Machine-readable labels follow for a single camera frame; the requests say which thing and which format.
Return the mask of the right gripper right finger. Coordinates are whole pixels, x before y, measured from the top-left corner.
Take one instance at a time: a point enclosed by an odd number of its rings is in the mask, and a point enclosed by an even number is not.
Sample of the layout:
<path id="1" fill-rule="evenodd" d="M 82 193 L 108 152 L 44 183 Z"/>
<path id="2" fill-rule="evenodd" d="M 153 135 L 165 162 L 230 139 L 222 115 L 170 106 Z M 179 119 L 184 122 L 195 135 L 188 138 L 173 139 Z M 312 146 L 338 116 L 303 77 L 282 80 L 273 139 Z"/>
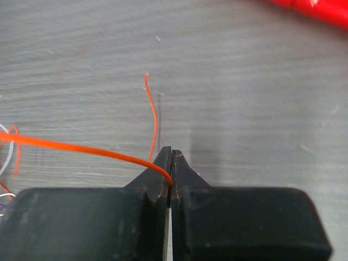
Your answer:
<path id="1" fill-rule="evenodd" d="M 329 260 L 311 198 L 285 187 L 214 187 L 172 152 L 174 260 Z"/>

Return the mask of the red plastic divided bin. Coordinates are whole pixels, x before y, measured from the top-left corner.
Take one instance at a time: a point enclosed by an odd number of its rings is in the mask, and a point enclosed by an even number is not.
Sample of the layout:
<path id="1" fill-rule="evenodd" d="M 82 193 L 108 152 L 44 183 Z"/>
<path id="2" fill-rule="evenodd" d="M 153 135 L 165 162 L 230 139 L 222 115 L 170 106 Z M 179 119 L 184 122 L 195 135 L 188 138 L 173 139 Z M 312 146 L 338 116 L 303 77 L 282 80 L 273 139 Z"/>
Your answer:
<path id="1" fill-rule="evenodd" d="M 347 30 L 347 0 L 270 0 L 270 2 Z"/>

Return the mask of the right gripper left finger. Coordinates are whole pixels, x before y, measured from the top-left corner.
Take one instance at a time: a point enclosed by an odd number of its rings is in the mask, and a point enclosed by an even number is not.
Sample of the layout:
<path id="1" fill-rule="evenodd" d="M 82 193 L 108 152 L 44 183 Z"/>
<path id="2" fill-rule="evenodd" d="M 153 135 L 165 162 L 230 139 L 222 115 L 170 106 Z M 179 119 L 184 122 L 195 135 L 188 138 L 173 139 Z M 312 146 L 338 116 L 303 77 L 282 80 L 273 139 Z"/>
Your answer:
<path id="1" fill-rule="evenodd" d="M 1 260 L 164 260 L 169 185 L 146 169 L 122 188 L 30 188 L 1 220 Z"/>

